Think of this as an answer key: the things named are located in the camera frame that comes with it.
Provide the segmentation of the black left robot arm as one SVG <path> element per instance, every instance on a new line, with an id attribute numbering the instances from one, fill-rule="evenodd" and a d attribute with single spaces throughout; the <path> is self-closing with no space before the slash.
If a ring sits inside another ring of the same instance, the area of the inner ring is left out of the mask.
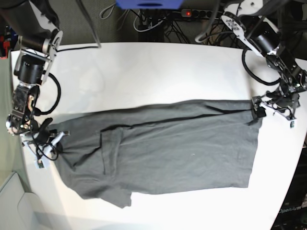
<path id="1" fill-rule="evenodd" d="M 300 106 L 299 94 L 307 90 L 307 72 L 298 66 L 282 42 L 280 29 L 268 19 L 287 3 L 286 0 L 235 0 L 226 4 L 220 18 L 229 29 L 227 33 L 234 34 L 246 46 L 241 56 L 245 71 L 263 85 L 278 86 L 273 92 L 252 98 L 256 116 L 265 115 L 261 108 L 264 105 L 294 121 Z M 265 58 L 268 67 L 279 73 L 279 79 L 267 82 L 257 77 L 246 65 L 248 50 Z"/>

